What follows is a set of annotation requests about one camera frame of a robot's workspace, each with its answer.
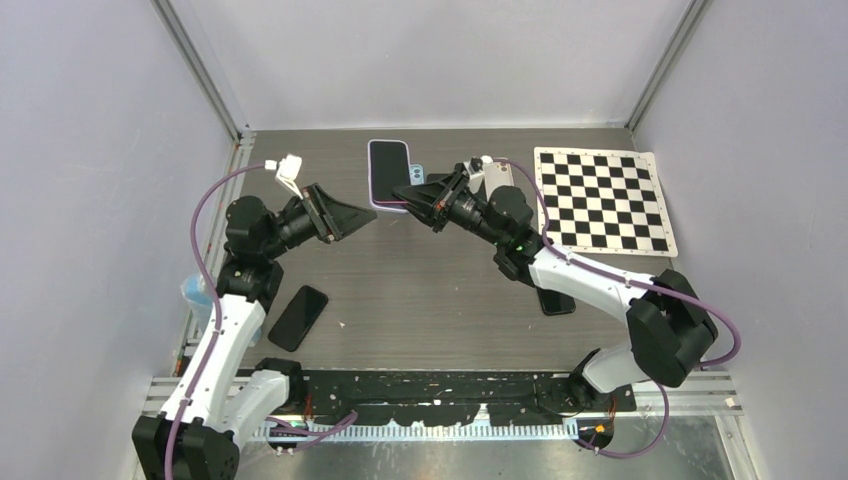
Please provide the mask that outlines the light-blue phone case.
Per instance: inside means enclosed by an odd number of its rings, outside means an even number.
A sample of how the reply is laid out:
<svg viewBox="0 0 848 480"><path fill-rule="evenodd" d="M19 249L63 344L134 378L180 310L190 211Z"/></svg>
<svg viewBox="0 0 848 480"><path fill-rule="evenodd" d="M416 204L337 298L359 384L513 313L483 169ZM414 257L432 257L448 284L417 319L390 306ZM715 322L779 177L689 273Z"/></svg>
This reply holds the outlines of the light-blue phone case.
<svg viewBox="0 0 848 480"><path fill-rule="evenodd" d="M411 164L409 166L410 185L422 185L426 181L426 174L421 164Z"/></svg>

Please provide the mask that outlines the beige phone case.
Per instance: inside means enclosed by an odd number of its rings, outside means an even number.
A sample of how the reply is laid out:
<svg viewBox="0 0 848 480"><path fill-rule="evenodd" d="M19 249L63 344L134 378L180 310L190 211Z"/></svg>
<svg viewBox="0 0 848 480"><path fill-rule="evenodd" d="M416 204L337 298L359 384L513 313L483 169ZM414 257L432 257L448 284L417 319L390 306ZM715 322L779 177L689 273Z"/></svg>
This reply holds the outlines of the beige phone case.
<svg viewBox="0 0 848 480"><path fill-rule="evenodd" d="M502 159L483 156L483 183L485 197L489 200L494 191L500 187L514 185L511 165Z"/></svg>

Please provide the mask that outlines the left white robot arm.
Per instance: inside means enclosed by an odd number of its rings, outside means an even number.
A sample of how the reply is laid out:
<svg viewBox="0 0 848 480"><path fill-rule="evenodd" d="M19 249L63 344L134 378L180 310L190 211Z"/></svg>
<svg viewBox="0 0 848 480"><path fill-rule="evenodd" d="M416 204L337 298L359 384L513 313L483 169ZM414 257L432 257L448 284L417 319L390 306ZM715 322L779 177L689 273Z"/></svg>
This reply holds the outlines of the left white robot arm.
<svg viewBox="0 0 848 480"><path fill-rule="evenodd" d="M265 358L245 386L230 391L278 293L284 275L278 259L310 239L341 241L376 218L316 183L277 213L256 196L229 204L226 257L208 326L170 397L155 415L140 416L132 431L145 478L233 479L245 444L267 417L305 405L302 367L292 360Z"/></svg>

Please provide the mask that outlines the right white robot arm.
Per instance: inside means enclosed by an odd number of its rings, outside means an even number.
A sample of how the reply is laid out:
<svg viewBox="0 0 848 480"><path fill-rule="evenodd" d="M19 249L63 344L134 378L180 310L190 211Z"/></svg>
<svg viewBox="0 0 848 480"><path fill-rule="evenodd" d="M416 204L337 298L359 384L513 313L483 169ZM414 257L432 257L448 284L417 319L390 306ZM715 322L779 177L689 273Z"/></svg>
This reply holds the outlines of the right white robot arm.
<svg viewBox="0 0 848 480"><path fill-rule="evenodd" d="M494 245L493 260L508 279L564 294L624 324L623 344L591 351L565 380L584 410L598 409L625 385L680 386L718 337L685 276L670 269L656 276L615 270L552 243L532 226L534 210L518 187L499 186L482 199L458 165L437 181L393 194L433 231L453 223Z"/></svg>

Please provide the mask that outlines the black phone bare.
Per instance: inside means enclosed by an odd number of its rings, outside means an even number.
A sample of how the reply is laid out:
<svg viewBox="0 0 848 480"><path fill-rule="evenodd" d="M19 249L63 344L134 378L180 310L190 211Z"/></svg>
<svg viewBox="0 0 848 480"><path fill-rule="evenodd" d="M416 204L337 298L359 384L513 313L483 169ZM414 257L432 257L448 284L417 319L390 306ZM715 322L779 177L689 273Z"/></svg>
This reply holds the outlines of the black phone bare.
<svg viewBox="0 0 848 480"><path fill-rule="evenodd" d="M328 303L324 292L302 286L270 329L268 340L287 352L295 352Z"/></svg>

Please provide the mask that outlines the checkerboard calibration mat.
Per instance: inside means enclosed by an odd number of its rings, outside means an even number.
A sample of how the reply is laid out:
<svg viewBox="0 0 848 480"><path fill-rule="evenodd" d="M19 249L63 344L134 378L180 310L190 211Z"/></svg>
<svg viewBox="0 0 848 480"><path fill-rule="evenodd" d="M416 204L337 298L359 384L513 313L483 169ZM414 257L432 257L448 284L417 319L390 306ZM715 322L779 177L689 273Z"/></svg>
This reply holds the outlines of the checkerboard calibration mat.
<svg viewBox="0 0 848 480"><path fill-rule="evenodd" d="M675 258L678 245L652 152L536 147L539 227L578 253Z"/></svg>

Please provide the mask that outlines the aluminium front rail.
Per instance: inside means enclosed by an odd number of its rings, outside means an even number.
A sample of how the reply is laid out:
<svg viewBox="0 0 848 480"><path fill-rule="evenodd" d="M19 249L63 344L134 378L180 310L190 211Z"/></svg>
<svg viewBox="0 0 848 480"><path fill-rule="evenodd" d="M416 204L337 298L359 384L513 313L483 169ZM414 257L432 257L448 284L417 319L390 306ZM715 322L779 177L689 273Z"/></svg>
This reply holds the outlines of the aluminium front rail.
<svg viewBox="0 0 848 480"><path fill-rule="evenodd" d="M176 386L176 378L154 379L143 405L142 415L155 416L164 404L168 395ZM735 393L732 391L707 391L698 390L707 386L730 386L730 378L718 376L696 376L693 384L680 389L670 389L667 392L669 398L669 415L672 417L721 417L721 416L743 416L742 405L735 395L724 396L719 393ZM648 419L653 414L662 420L663 407L660 392L656 387L650 385L637 385L635 390L627 390L624 400L635 400L636 409L624 411L618 407L616 418ZM468 417L468 423L454 422L447 426L425 426L423 420L415 420L411 426L402 426L395 418L390 418L383 425L359 425L347 427L340 433L330 436L327 442L423 442L423 441L499 441L499 440L578 440L585 441L594 438L601 439L601 434L611 434L612 427L601 428L601 413L577 414L575 417L553 420L553 423L543 420L533 420L527 425L519 425L517 421L509 420L506 425L496 425L490 418L487 404L481 404L478 413ZM266 421L260 425L249 441L268 441L271 444L294 443L296 441L311 440L310 436L297 436L285 434L282 428L274 422Z"/></svg>

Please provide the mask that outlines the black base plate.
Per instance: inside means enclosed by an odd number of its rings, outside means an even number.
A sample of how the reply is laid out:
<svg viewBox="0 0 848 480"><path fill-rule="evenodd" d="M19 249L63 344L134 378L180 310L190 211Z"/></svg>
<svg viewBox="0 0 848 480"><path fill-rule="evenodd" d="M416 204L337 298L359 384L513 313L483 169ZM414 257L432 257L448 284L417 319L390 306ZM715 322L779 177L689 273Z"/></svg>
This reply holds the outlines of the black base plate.
<svg viewBox="0 0 848 480"><path fill-rule="evenodd" d="M471 424L487 411L493 426L554 425L566 415L630 413L632 387L582 407L566 391L567 375L527 371L306 370L295 399L276 410L332 425L352 411L357 426Z"/></svg>

